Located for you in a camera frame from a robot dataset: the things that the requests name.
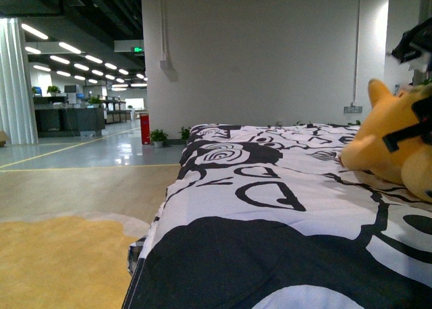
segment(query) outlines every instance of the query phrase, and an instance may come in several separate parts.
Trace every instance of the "bed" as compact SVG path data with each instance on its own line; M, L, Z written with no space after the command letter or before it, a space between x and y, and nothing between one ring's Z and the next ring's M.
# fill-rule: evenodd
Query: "bed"
M123 308L432 308L432 204L343 168L357 130L193 127Z

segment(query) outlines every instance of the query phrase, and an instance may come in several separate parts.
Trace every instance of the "stuffed toy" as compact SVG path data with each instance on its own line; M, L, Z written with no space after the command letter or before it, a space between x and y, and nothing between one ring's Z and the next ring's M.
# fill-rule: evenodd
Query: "stuffed toy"
M432 84L394 96L379 80L368 86L372 111L340 154L349 170L370 170L432 202Z

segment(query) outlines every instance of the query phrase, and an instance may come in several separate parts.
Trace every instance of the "power outlet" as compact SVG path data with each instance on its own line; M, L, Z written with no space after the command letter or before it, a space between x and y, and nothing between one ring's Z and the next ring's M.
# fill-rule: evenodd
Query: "power outlet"
M363 107L344 107L344 113L362 113Z

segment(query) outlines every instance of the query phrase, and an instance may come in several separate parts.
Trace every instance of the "office floor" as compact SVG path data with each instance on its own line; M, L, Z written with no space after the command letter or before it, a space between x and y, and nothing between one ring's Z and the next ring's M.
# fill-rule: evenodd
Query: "office floor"
M0 218L73 210L151 223L177 177L184 146L141 144L139 121L100 137L39 138L0 148Z

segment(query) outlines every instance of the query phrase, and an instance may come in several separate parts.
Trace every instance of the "fluorescent light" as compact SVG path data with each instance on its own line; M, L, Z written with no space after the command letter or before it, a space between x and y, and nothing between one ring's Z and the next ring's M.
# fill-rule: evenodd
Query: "fluorescent light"
M132 88L145 88L147 86L147 83L132 83L130 86Z
M87 66L84 66L84 65L81 65L81 64L78 64L78 63L74 64L74 66L76 68L82 69L83 71L88 71L89 70L89 68Z
M95 63L102 64L102 59L99 59L99 58L96 58L96 57L93 57L90 55L86 55L86 58L90 61L95 62Z
M81 54L81 50L79 50L78 48L75 48L75 47L73 47L67 43L64 43L62 41L59 43L59 46L64 48L64 49L67 49L68 51L71 51L75 54Z
M103 73L102 73L102 72L97 71L97 70L95 70L95 69L92 69L92 73L93 73L93 74L96 74L96 75L99 75L99 76L103 76Z
M33 65L33 67L36 68L36 69L40 69L41 71L46 71L46 72L50 72L51 71L50 68L39 66L39 65Z
M32 34L35 35L35 36L38 36L38 37L41 38L41 39L48 39L48 36L47 36L46 34L40 32L39 30L36 30L36 29L30 27L30 26L27 25L27 24L22 24L21 27L22 27L24 30L27 30L28 32L32 33Z
M39 51L38 49L34 49L34 48L32 48L32 47L26 47L26 50L27 50L29 53L34 53L34 54L40 54L40 53L41 53L41 51Z
M64 59L64 58L61 58L58 56L54 56L54 55L51 55L49 58L54 59L55 61L58 61L58 62L63 63L63 64L69 64L70 63L70 61L68 61L67 59Z
M105 63L105 66L106 66L107 68L110 68L110 69L117 69L117 66L115 66L115 65L113 65L113 64L110 64L110 63Z
M57 71L57 74L69 77L70 74L62 71Z

